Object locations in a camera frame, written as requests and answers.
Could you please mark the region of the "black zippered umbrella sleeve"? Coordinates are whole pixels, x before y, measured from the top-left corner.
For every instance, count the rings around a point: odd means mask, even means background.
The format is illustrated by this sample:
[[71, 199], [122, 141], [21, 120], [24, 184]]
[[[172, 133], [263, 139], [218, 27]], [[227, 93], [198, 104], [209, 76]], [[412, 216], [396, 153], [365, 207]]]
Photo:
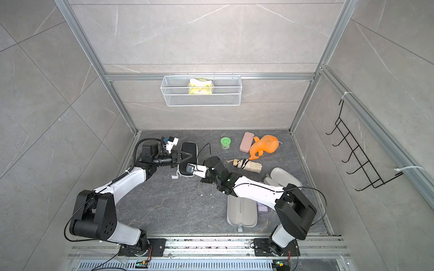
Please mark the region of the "black zippered umbrella sleeve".
[[183, 142], [181, 149], [177, 152], [177, 171], [175, 175], [172, 175], [172, 179], [178, 179], [180, 176], [186, 178], [194, 177], [193, 171], [195, 164], [198, 161], [198, 147], [193, 142]]

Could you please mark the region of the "lilac umbrella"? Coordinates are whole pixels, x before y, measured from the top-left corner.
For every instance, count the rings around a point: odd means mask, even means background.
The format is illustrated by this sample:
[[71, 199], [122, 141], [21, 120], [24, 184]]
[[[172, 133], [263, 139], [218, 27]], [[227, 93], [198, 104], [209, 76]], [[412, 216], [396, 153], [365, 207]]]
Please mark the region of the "lilac umbrella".
[[260, 216], [270, 213], [270, 209], [266, 205], [259, 202], [257, 203], [257, 211]]

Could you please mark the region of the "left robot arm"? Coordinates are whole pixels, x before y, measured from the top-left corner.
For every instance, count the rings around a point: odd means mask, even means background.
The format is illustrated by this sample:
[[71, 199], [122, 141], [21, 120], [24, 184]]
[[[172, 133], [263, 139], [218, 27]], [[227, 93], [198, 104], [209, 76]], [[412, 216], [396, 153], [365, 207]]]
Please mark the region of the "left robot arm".
[[116, 206], [159, 167], [177, 168], [182, 173], [188, 163], [197, 162], [197, 144], [183, 142], [180, 150], [175, 150], [178, 141], [176, 137], [139, 140], [124, 173], [101, 187], [78, 194], [63, 233], [77, 236], [79, 242], [105, 241], [144, 253], [149, 246], [146, 231], [119, 222]]

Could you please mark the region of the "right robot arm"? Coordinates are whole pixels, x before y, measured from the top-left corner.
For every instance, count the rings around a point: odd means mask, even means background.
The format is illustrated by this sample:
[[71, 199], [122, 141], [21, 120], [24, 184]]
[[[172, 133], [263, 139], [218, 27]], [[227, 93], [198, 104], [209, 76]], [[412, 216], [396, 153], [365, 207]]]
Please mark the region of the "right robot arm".
[[214, 183], [226, 195], [256, 201], [274, 210], [280, 224], [269, 238], [270, 249], [286, 248], [295, 239], [304, 240], [314, 225], [317, 209], [302, 189], [294, 184], [271, 186], [235, 172], [230, 172], [217, 157], [203, 165], [192, 166], [191, 172], [203, 182]]

